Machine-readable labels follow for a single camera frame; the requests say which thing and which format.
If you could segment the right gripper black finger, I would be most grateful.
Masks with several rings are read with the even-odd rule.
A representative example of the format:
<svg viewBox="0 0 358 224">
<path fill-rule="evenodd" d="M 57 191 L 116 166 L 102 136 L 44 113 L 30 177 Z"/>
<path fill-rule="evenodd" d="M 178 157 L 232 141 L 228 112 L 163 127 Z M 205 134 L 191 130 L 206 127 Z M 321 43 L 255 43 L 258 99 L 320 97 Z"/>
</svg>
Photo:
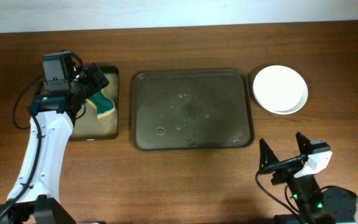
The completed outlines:
<svg viewBox="0 0 358 224">
<path fill-rule="evenodd" d="M 269 145 L 266 143 L 264 138 L 259 140 L 260 146 L 260 162 L 259 162 L 259 170 L 263 170 L 268 166 L 279 163 L 280 161 L 271 150 Z"/>
<path fill-rule="evenodd" d="M 310 140 L 300 132 L 297 132 L 295 136 L 300 154 L 310 154 Z"/>
</svg>

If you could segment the green yellow sponge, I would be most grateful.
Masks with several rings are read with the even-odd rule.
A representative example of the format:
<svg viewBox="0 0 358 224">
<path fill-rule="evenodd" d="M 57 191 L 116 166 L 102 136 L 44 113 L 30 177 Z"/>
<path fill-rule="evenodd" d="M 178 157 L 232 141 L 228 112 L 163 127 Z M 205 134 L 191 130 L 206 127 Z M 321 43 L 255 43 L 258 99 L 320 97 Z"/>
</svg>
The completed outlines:
<svg viewBox="0 0 358 224">
<path fill-rule="evenodd" d="M 105 118 L 116 112 L 115 103 L 104 94 L 103 90 L 87 98 L 86 102 L 96 110 L 97 119 Z"/>
</svg>

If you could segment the pale grey plate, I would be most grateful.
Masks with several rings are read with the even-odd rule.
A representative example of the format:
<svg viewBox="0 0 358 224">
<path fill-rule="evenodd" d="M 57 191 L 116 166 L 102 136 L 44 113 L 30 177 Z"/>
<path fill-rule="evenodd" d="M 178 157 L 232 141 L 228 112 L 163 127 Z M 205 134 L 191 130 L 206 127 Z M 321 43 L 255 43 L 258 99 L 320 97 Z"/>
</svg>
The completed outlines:
<svg viewBox="0 0 358 224">
<path fill-rule="evenodd" d="M 308 100 L 308 90 L 302 92 L 280 92 L 263 94 L 255 97 L 259 105 L 274 114 L 287 115 L 301 110 Z"/>
</svg>

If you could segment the cream white plate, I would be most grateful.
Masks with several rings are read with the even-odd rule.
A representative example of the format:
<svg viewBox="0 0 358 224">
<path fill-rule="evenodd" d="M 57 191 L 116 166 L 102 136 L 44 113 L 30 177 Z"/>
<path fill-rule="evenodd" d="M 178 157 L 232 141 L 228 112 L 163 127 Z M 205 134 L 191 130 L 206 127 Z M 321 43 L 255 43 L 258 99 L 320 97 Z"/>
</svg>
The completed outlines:
<svg viewBox="0 0 358 224">
<path fill-rule="evenodd" d="M 252 82 L 254 98 L 286 91 L 299 93 L 304 89 L 308 90 L 304 78 L 294 69 L 283 65 L 270 65 L 261 69 Z"/>
</svg>

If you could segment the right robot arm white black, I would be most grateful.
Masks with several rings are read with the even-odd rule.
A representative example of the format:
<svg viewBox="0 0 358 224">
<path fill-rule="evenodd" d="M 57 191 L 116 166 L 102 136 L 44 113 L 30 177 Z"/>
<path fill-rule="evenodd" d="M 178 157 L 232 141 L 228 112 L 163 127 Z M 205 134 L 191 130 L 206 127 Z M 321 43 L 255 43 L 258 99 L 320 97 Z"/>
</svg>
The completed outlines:
<svg viewBox="0 0 358 224">
<path fill-rule="evenodd" d="M 323 140 L 311 141 L 296 133 L 300 155 L 279 160 L 265 139 L 259 140 L 260 162 L 255 175 L 258 187 L 271 199 L 285 207 L 288 215 L 275 215 L 274 223 L 355 223 L 358 196 L 336 186 L 320 187 L 315 175 L 327 168 L 333 152 Z M 259 181 L 261 175 L 272 174 L 272 185 L 285 184 L 285 202 L 273 196 Z"/>
</svg>

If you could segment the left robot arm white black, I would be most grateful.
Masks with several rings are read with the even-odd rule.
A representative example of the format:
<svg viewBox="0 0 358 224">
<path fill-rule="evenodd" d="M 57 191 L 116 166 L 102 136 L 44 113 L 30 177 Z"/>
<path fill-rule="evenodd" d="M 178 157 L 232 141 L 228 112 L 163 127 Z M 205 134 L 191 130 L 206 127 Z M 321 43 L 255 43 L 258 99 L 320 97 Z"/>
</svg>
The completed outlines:
<svg viewBox="0 0 358 224">
<path fill-rule="evenodd" d="M 36 223 L 75 222 L 58 196 L 65 148 L 83 102 L 109 81 L 96 63 L 69 72 L 67 78 L 47 77 L 46 93 L 37 90 L 27 108 L 29 142 L 18 179 L 0 204 L 0 223 L 24 223 L 30 217 Z"/>
</svg>

